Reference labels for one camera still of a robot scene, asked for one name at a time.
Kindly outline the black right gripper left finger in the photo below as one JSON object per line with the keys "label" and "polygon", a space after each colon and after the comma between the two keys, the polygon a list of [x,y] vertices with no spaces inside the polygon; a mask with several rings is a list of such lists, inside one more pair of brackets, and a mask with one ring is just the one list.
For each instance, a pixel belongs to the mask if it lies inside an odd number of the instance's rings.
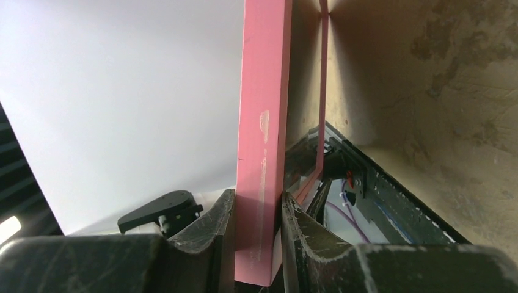
{"label": "black right gripper left finger", "polygon": [[232,292],[235,191],[171,238],[45,236],[1,247],[2,292]]}

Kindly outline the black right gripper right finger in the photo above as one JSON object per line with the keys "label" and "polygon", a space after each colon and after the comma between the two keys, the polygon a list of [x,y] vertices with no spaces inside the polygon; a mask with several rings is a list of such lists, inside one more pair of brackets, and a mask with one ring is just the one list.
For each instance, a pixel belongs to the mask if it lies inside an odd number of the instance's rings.
{"label": "black right gripper right finger", "polygon": [[517,266],[476,245],[351,245],[283,194],[286,292],[516,292]]}

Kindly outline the pink wooden picture frame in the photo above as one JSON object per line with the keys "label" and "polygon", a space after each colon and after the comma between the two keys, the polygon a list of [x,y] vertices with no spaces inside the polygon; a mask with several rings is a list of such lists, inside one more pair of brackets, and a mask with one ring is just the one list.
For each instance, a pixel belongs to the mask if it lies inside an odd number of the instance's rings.
{"label": "pink wooden picture frame", "polygon": [[268,287],[282,266],[281,197],[306,204],[323,170],[329,5],[321,6],[321,81],[316,168],[303,189],[284,188],[293,1],[246,1],[236,178],[235,280]]}

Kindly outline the clear glass pane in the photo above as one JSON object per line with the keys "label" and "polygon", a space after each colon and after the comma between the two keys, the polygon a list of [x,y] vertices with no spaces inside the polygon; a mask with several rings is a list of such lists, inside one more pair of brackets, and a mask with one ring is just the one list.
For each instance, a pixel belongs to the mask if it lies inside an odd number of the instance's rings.
{"label": "clear glass pane", "polygon": [[293,1],[284,188],[303,189],[316,168],[321,81],[321,6]]}

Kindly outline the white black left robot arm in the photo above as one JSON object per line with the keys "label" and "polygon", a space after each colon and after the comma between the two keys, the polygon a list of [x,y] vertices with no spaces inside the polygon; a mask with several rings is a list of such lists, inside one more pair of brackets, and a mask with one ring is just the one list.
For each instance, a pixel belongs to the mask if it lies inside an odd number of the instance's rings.
{"label": "white black left robot arm", "polygon": [[159,225],[162,234],[169,238],[196,221],[203,206],[187,190],[176,190],[127,213],[118,219],[119,231],[125,234],[133,228],[149,223]]}

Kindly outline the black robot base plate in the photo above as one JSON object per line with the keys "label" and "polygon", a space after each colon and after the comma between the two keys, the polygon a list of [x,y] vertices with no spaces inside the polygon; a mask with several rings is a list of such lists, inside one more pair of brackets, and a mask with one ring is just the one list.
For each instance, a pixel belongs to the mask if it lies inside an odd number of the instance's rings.
{"label": "black robot base plate", "polygon": [[469,241],[441,219],[414,194],[361,152],[337,130],[327,125],[331,137],[324,140],[322,185],[304,212],[323,223],[324,202],[332,181],[340,179],[340,196],[373,222],[394,244],[457,245]]}

